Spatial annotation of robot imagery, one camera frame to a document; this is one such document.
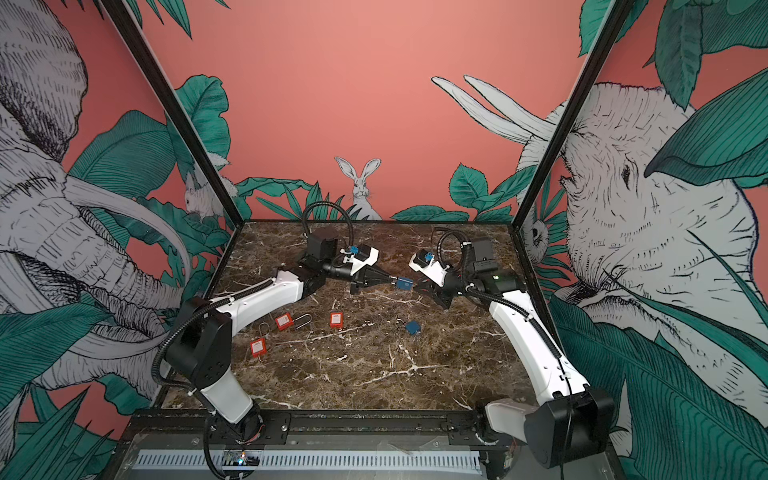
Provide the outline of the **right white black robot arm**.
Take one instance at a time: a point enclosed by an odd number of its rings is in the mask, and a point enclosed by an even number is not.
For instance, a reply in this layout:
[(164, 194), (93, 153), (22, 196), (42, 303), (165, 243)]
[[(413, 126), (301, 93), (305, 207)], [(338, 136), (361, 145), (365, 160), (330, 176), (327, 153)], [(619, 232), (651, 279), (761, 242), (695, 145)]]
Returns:
[(453, 274), (425, 278), (414, 289), (447, 309), (456, 297), (479, 300), (501, 327), (531, 381), (536, 407), (499, 399), (483, 407), (484, 423), (498, 435), (527, 444), (545, 468), (606, 450), (613, 399), (592, 387), (544, 327), (528, 290), (512, 271), (482, 274), (466, 286)]

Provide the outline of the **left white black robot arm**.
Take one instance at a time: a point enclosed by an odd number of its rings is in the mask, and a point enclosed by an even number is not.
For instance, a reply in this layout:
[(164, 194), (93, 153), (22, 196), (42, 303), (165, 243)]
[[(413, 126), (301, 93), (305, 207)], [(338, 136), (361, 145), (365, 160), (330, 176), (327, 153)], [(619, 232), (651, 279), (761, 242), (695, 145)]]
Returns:
[(232, 371), (233, 338), (267, 314), (311, 296), (329, 278), (349, 282), (353, 293), (382, 284), (405, 290), (413, 286), (377, 266), (339, 267), (329, 260), (309, 260), (280, 267), (274, 276), (228, 296), (194, 297), (182, 305), (159, 346), (151, 366), (153, 380), (192, 394), (234, 442), (258, 439), (264, 420)]

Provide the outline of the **blue padlock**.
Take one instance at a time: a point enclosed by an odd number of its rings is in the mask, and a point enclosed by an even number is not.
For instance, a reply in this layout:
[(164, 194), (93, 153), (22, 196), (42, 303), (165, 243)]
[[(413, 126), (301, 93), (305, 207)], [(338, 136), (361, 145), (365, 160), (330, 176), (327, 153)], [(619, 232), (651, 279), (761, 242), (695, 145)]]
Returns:
[(417, 335), (421, 332), (421, 325), (416, 321), (406, 323), (405, 328), (410, 335)]
[(393, 285), (403, 291), (411, 291), (413, 289), (414, 282), (411, 279), (405, 277), (398, 277), (393, 281)]

